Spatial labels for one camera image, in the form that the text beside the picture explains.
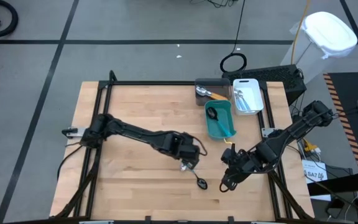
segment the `white plastic container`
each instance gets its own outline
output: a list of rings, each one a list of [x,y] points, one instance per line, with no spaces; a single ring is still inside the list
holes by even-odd
[[[291,29],[295,33],[298,24]],[[307,16],[296,41],[293,63],[302,69],[304,83],[315,76],[337,58],[350,54],[357,44],[354,32],[338,17],[328,12],[316,12]],[[280,65],[291,64],[293,45],[288,49]]]
[[[236,115],[254,115],[264,108],[259,83],[254,78],[234,80],[232,98]]]

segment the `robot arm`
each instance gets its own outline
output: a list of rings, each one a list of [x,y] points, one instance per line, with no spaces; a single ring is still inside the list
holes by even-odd
[[[97,115],[92,125],[85,130],[80,144],[96,148],[100,146],[101,141],[106,140],[113,134],[119,134],[149,144],[162,154],[174,159],[181,159],[182,163],[190,169],[197,165],[201,154],[200,147],[193,144],[194,137],[187,133],[149,131],[127,124],[110,114]]]
[[[315,126],[325,127],[331,121],[333,112],[322,102],[314,101],[303,109],[303,116],[284,130],[276,130],[259,142],[251,150],[240,149],[236,152],[235,145],[223,152],[221,160],[227,164],[221,187],[234,190],[238,183],[253,173],[266,174],[273,171],[284,152],[292,141],[303,138]]]

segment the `white object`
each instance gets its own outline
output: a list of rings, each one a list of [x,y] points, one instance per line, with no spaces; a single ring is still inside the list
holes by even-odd
[[[242,98],[244,99],[245,104],[247,104],[248,110],[240,108],[242,99],[240,97],[236,97],[237,93],[235,93],[235,91],[241,91]],[[234,80],[233,96],[236,115],[254,115],[264,108],[264,102],[262,101],[262,96],[260,95],[259,83],[254,78]]]
[[[307,175],[310,179],[319,182],[322,180],[327,180],[327,171],[326,171],[326,164],[322,162],[314,162],[314,161],[307,161],[302,160],[303,164],[303,172]],[[306,183],[312,183],[310,179],[306,178]],[[324,200],[324,201],[331,201],[330,195],[318,195],[318,196],[311,196],[310,198],[316,200]]]
[[[298,26],[295,24],[291,31],[296,32]],[[293,63],[302,69],[304,83],[308,83],[336,58],[349,55],[356,44],[356,35],[342,20],[328,12],[316,12],[302,23]],[[292,48],[293,45],[280,65],[291,64]]]

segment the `black metal frame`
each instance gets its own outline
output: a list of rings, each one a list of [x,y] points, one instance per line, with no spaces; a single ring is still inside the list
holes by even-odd
[[[107,93],[106,93],[106,98],[105,98],[105,102],[104,102],[103,113],[108,112],[113,85],[194,85],[194,84],[195,84],[195,82],[192,82],[192,81],[190,81],[190,82],[189,81],[117,81],[117,78],[115,77],[114,73],[111,71],[108,81],[99,81],[98,91],[96,94],[96,99],[95,99],[95,104],[94,104],[94,109],[93,109],[92,120],[98,114],[100,102],[101,102],[101,95],[102,95],[103,89],[105,87],[107,87]],[[268,123],[271,128],[274,128],[273,114],[272,114],[272,109],[271,109],[271,105],[270,105],[269,93],[267,92],[266,82],[260,82],[260,86],[261,86],[260,88],[264,95],[265,106],[266,106],[266,111],[267,111],[267,116],[268,116]],[[261,137],[263,137],[262,128],[265,127],[263,112],[260,111],[257,114],[257,117],[259,120],[260,135],[261,135]],[[102,146],[96,149],[94,162],[97,165],[97,170],[99,169],[101,150],[102,150]],[[80,177],[80,185],[85,182],[85,179],[87,177],[87,173],[88,173],[88,169],[89,169],[89,162],[90,162],[90,158],[91,158],[91,151],[92,151],[92,149],[87,148],[86,152],[85,152],[85,157],[84,157],[83,167],[82,167],[81,177]],[[282,164],[280,164],[278,167],[278,174],[280,176],[280,180],[283,182],[284,186],[286,186]],[[52,217],[48,220],[32,220],[32,221],[27,221],[27,222],[17,222],[17,224],[19,224],[19,223],[20,224],[35,224],[35,223],[71,224],[71,223],[78,223],[80,221],[90,221],[92,207],[93,207],[94,194],[96,191],[97,178],[98,178],[98,172],[96,172],[94,174],[92,181],[90,183],[85,216],[79,216],[80,210],[81,210],[81,203],[82,203],[82,197],[80,197],[78,199],[77,203],[75,204],[73,217]],[[276,222],[285,221],[287,223],[319,223],[319,221],[316,221],[316,220],[294,220],[292,217],[292,213],[291,213],[291,207],[290,207],[289,203],[287,202],[287,200],[285,199],[285,197],[283,199],[284,199],[284,203],[285,203],[285,211],[286,211],[287,217],[282,218],[280,216],[280,206],[278,203],[278,197],[277,197],[277,191],[275,188],[275,183],[270,177],[268,178],[268,181],[269,181],[270,194],[271,194],[272,205],[273,205],[273,212],[274,212]],[[114,223],[118,223],[118,224],[130,224],[130,223],[131,224],[132,223],[135,223],[135,224],[136,223],[139,223],[139,224],[143,224],[143,223],[145,223],[145,224],[151,224],[151,223],[153,223],[153,224],[154,223],[155,224],[169,224],[169,223],[173,223],[173,222],[175,222],[175,221],[173,221],[173,220],[172,221],[151,221],[150,216],[146,216],[145,220],[137,220],[137,221],[115,220],[114,221]],[[251,222],[235,221],[234,217],[228,217],[227,221],[188,221],[187,223],[194,223],[194,224],[205,224],[205,223],[251,224]]]

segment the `floor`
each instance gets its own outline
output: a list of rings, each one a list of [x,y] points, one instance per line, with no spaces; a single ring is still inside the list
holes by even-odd
[[[188,0],[8,2],[20,21],[0,38],[0,223],[48,217],[66,143],[60,130],[71,123],[81,82],[105,80],[110,69],[119,80],[220,77],[242,3],[216,9]],[[237,51],[247,55],[247,69],[280,64],[305,2],[246,1]],[[308,13],[318,11],[338,16],[358,36],[358,1],[312,0]],[[0,9],[0,16],[8,13]],[[227,70],[240,67],[228,63]],[[358,72],[358,46],[325,72]],[[307,87],[303,106],[334,106],[322,76]],[[357,172],[338,119],[307,139],[327,164]]]

